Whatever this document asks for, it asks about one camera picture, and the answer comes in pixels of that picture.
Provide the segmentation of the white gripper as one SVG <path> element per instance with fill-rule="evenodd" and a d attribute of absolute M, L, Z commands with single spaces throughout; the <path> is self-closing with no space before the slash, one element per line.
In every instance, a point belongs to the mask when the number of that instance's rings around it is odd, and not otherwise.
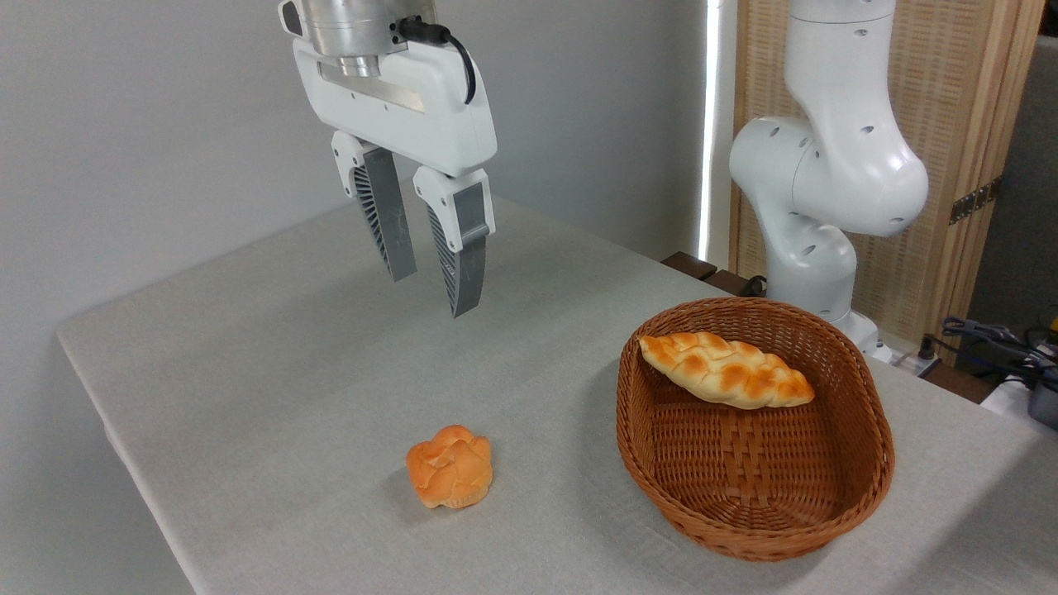
<path fill-rule="evenodd" d="M 479 169 L 498 151 L 484 84 L 466 104 L 464 61 L 441 46 L 411 42 L 382 56 L 378 78 L 347 78 L 335 60 L 302 38 L 294 39 L 293 53 L 314 112 L 336 128 L 331 148 L 341 183 L 359 204 L 393 281 L 417 271 L 397 152 L 425 165 L 413 185 L 428 208 L 452 315 L 476 308 L 486 238 L 496 231 L 490 183 Z"/>

